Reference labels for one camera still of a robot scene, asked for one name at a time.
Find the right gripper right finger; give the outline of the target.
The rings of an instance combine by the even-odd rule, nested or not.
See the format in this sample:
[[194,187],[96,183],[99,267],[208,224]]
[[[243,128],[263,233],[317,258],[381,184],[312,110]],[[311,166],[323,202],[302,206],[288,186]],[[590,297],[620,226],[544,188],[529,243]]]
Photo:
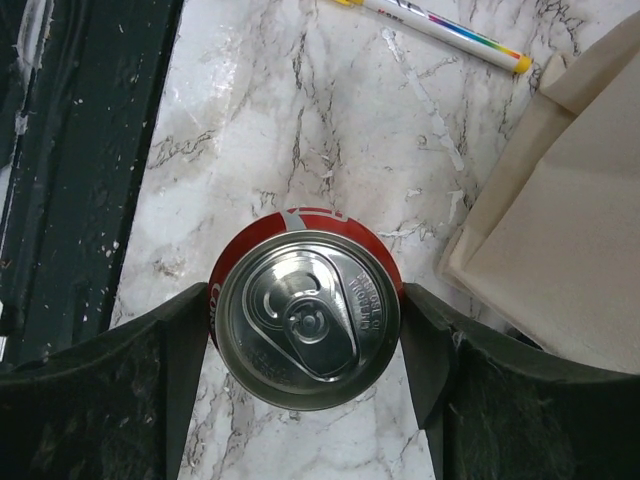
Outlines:
[[404,288],[401,346],[439,479],[635,479],[639,379],[546,353]]

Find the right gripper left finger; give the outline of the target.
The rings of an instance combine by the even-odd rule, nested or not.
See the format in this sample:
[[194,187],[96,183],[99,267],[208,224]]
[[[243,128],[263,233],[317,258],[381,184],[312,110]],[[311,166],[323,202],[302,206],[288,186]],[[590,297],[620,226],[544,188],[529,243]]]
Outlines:
[[207,285],[1,376],[4,479],[175,479],[208,341]]

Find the cream canvas tote bag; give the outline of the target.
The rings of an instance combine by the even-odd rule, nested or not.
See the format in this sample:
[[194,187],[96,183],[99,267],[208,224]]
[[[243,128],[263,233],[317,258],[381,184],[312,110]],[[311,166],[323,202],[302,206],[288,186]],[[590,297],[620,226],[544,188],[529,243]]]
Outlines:
[[560,357],[639,370],[639,18],[554,55],[439,275]]

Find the red soda can front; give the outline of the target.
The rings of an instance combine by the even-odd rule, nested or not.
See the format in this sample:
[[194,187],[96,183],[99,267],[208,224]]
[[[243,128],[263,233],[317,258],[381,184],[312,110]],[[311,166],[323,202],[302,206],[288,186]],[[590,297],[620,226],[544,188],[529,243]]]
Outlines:
[[345,214],[290,208],[241,230],[212,270],[210,333],[255,397],[317,411],[384,372],[401,329],[403,284],[386,246]]

